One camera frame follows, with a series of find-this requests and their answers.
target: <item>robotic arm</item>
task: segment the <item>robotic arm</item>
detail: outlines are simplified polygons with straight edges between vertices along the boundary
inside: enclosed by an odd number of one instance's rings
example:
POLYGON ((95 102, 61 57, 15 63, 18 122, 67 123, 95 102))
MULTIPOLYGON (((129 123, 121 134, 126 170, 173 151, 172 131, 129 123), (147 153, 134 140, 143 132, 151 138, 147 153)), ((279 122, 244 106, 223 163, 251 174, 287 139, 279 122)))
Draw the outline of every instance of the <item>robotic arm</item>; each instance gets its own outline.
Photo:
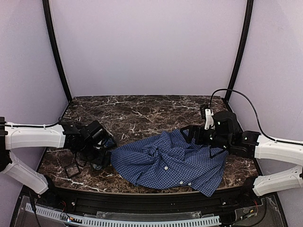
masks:
POLYGON ((236 156, 273 159, 297 165, 280 173, 250 179, 250 187, 257 196, 303 187, 303 142, 272 138, 256 131, 241 132, 236 114, 232 112, 213 114, 205 106, 201 107, 201 113, 205 113, 204 127, 190 125, 180 130, 188 143, 195 139, 196 144, 222 148, 236 156))
POLYGON ((37 173, 10 150, 24 147, 67 148, 73 154, 93 164, 106 167, 110 162, 109 148, 116 145, 114 139, 98 121, 86 126, 71 123, 54 125, 21 125, 5 122, 0 117, 0 172, 7 174, 37 194, 49 189, 49 180, 37 173))

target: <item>marble tabletop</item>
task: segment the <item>marble tabletop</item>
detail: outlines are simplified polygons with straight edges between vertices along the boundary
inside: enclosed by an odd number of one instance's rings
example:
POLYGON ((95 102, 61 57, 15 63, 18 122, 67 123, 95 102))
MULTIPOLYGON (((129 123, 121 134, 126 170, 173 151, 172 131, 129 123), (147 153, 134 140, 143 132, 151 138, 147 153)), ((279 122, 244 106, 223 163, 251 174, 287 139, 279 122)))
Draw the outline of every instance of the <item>marble tabletop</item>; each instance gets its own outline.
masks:
MULTIPOLYGON (((89 96, 76 97, 67 109, 63 121, 82 125, 98 120, 116 139, 118 146, 172 131, 184 126, 203 125, 199 107, 209 102, 209 96, 89 96)), ((214 97, 214 112, 227 110, 220 97, 214 97)), ((66 149, 49 148, 39 173, 52 178, 57 187, 113 193, 192 192, 188 186, 156 190, 134 186, 108 166, 94 170, 89 164, 80 167, 81 174, 69 179, 64 167, 75 162, 66 149)), ((258 175, 252 160, 236 156, 226 158, 223 179, 218 187, 242 186, 249 176, 258 175)))

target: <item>black metal pole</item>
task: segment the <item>black metal pole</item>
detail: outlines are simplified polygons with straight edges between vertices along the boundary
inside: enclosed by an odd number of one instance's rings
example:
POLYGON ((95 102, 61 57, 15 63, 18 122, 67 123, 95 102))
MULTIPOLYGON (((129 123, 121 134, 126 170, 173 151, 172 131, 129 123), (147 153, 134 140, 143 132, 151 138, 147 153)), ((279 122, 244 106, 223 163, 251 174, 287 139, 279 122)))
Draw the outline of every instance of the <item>black metal pole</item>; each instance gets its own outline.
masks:
MULTIPOLYGON (((237 79, 237 76, 238 76, 242 56, 243 56, 243 53, 244 53, 245 43, 246 43, 246 40, 247 40, 247 35, 248 35, 249 27, 250 27, 250 19, 251 19, 253 4, 254 4, 254 0, 247 0, 241 39, 240 39, 240 43, 239 43, 239 48, 238 48, 238 52, 237 52, 235 65, 234 65, 233 70, 232 70, 232 76, 231 76, 231 79, 230 79, 229 84, 228 84, 228 89, 233 89, 233 87, 235 85, 235 82, 236 82, 236 79, 237 79)), ((225 100, 227 102, 231 98, 231 94, 232 94, 231 91, 226 92, 225 100)))
POLYGON ((70 102, 72 100, 71 91, 68 87, 67 80, 64 74, 61 58, 58 51, 58 45, 56 42, 55 32, 53 29, 53 21, 52 21, 52 15, 51 15, 51 9, 49 7, 49 0, 42 0, 43 3, 43 9, 44 9, 44 15, 45 15, 45 21, 46 21, 46 27, 48 31, 49 40, 51 42, 52 50, 53 50, 53 57, 56 62, 57 70, 60 76, 60 80, 65 92, 65 96, 70 102))

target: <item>white wall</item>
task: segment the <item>white wall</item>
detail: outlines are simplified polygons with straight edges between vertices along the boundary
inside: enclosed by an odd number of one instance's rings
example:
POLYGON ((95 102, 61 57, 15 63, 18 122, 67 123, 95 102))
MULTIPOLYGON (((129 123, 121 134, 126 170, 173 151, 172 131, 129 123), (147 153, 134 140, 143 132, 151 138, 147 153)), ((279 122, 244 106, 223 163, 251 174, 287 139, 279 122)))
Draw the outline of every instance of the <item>white wall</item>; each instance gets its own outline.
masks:
MULTIPOLYGON (((67 101, 54 63, 42 1, 0 2, 0 116, 15 123, 52 123, 67 101)), ((36 168, 43 148, 14 153, 36 168)), ((8 227, 21 184, 0 174, 0 226, 8 227)))
POLYGON ((244 0, 52 0, 74 96, 209 95, 227 87, 244 0))
MULTIPOLYGON (((303 1, 255 1, 249 36, 235 89, 254 103, 263 130, 274 137, 303 140, 303 1)), ((244 98, 230 105, 245 130, 258 130, 244 98)), ((261 160, 264 174, 292 165, 261 160)), ((290 227, 301 227, 303 189, 279 193, 290 227)))

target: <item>blue shirt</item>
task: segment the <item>blue shirt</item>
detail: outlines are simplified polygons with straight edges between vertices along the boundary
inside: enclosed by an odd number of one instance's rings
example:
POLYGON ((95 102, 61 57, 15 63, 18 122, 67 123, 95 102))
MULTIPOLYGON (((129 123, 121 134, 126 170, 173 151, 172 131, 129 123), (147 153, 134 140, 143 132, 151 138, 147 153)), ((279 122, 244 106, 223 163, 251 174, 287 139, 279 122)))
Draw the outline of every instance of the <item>blue shirt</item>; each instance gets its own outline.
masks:
MULTIPOLYGON (((211 153, 222 151, 212 148, 211 153)), ((210 148, 186 143, 179 130, 164 131, 112 151, 111 163, 116 171, 135 186, 154 189, 190 186, 210 197, 219 186, 225 151, 210 158, 210 148)))

